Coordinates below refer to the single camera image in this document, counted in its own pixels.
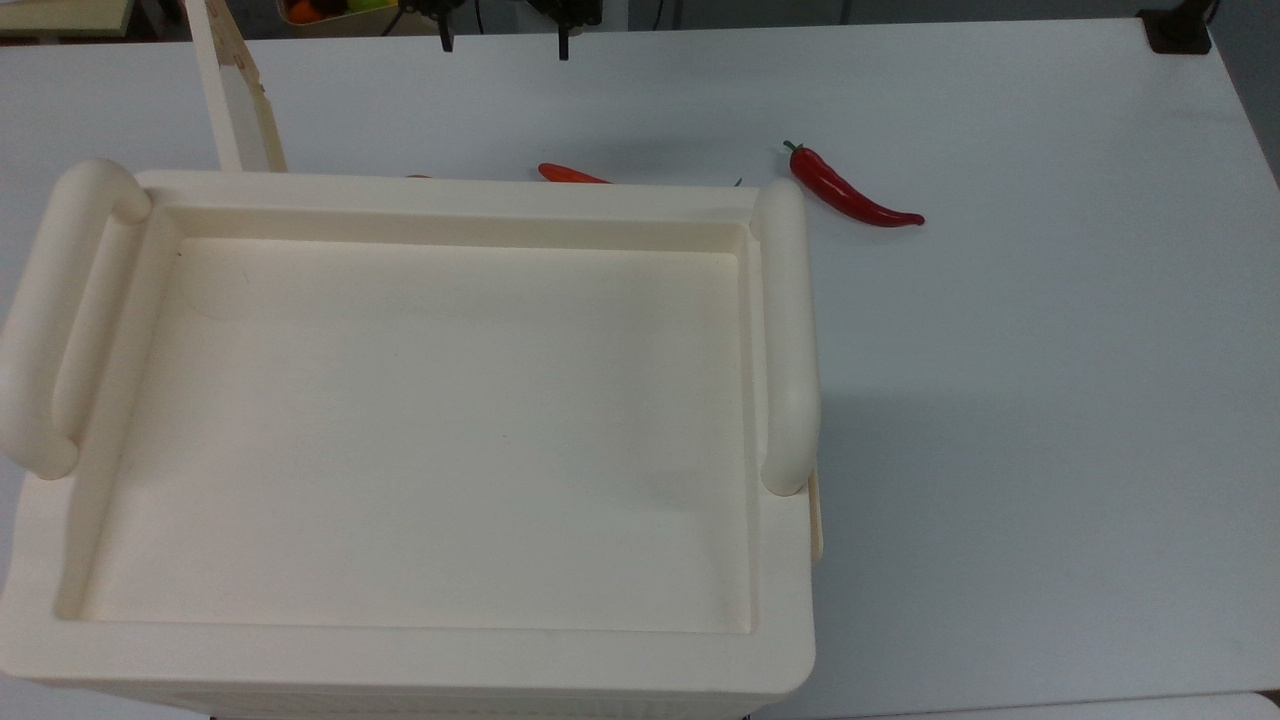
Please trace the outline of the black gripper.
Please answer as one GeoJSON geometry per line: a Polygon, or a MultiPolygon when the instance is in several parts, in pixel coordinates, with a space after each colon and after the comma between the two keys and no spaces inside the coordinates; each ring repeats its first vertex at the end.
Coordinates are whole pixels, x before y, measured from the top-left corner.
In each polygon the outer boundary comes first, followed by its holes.
{"type": "MultiPolygon", "coordinates": [[[[401,1],[399,9],[408,14],[419,14],[438,23],[438,33],[445,53],[454,51],[454,32],[448,18],[466,1],[401,1]]],[[[557,28],[558,53],[562,61],[570,59],[572,28],[598,26],[602,22],[603,1],[517,1],[545,17],[557,28]]]]}

